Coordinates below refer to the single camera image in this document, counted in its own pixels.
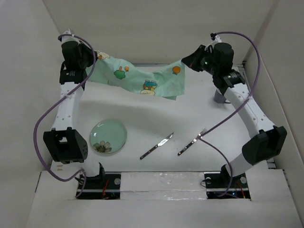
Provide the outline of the purple ceramic mug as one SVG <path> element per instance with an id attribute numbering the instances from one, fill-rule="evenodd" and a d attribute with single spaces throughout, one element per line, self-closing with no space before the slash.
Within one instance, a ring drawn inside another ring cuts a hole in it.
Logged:
<path id="1" fill-rule="evenodd" d="M 225 103 L 226 98 L 218 90 L 216 90 L 214 93 L 213 100 L 218 104 L 223 104 Z"/>

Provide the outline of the green cartoon print placemat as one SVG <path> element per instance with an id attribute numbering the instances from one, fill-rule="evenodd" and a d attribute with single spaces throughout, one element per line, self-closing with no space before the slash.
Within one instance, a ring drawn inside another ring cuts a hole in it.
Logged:
<path id="1" fill-rule="evenodd" d="M 97 51 L 94 71 L 88 81 L 117 86 L 128 92 L 176 100 L 185 94 L 185 65 L 179 60 L 153 72 Z"/>

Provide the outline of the steel fork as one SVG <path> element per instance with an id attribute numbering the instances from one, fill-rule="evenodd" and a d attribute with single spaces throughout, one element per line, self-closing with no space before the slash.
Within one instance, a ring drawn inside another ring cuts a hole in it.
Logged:
<path id="1" fill-rule="evenodd" d="M 187 149 L 189 149 L 199 138 L 203 136 L 203 134 L 207 131 L 207 129 L 203 129 L 189 144 L 187 144 L 180 152 L 178 152 L 178 156 L 183 154 Z"/>

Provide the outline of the green floral ceramic plate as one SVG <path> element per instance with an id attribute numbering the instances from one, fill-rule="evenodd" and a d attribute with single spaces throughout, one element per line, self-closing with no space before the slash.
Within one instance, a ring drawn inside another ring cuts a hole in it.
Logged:
<path id="1" fill-rule="evenodd" d="M 127 129 L 119 120 L 103 120 L 93 127 L 89 140 L 97 154 L 115 153 L 125 145 Z"/>

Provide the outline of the steel table knife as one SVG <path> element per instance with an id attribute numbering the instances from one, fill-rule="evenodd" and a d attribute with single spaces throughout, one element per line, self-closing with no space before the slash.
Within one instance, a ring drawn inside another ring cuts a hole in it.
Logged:
<path id="1" fill-rule="evenodd" d="M 152 153 L 154 150 L 156 150 L 158 147 L 163 146 L 167 141 L 169 141 L 172 136 L 174 135 L 174 133 L 171 133 L 170 135 L 168 135 L 166 138 L 164 138 L 163 140 L 161 140 L 158 144 L 156 144 L 155 146 L 153 146 L 149 151 L 147 151 L 145 154 L 143 154 L 140 157 L 140 160 L 144 159 L 146 156 L 148 156 L 150 153 Z"/>

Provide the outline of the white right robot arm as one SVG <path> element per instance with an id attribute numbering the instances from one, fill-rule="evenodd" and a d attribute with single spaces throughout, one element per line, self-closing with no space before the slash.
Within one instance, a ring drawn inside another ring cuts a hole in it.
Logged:
<path id="1" fill-rule="evenodd" d="M 219 181 L 231 187 L 237 176 L 261 161 L 278 156 L 285 142 L 287 131 L 275 126 L 249 94 L 243 76 L 232 68 L 234 51 L 228 43 L 208 47 L 201 45 L 181 61 L 190 69 L 206 71 L 212 75 L 213 84 L 235 108 L 247 128 L 250 140 L 243 145 L 241 154 L 221 168 Z"/>

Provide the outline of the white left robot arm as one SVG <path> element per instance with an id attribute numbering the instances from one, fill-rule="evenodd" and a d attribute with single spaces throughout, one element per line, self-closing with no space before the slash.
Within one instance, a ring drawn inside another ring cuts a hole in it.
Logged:
<path id="1" fill-rule="evenodd" d="M 86 140 L 76 129 L 81 97 L 87 79 L 86 69 L 97 60 L 97 53 L 81 41 L 62 42 L 64 61 L 60 69 L 60 102 L 50 131 L 44 132 L 43 141 L 52 159 L 62 164 L 84 163 L 88 157 Z"/>

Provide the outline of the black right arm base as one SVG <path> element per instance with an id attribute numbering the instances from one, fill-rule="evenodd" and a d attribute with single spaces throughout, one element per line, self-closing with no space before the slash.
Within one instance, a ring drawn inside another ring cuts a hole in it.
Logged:
<path id="1" fill-rule="evenodd" d="M 204 172 L 200 185 L 206 189 L 207 199 L 251 199 L 246 174 L 231 179 L 224 167 Z"/>

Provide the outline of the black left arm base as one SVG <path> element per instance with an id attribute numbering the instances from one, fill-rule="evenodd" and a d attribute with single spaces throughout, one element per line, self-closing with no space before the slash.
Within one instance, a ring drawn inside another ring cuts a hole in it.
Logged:
<path id="1" fill-rule="evenodd" d="M 76 198 L 80 200 L 119 200 L 122 174 L 120 172 L 105 172 L 99 164 L 99 173 L 86 178 L 80 174 L 76 177 L 78 187 Z"/>

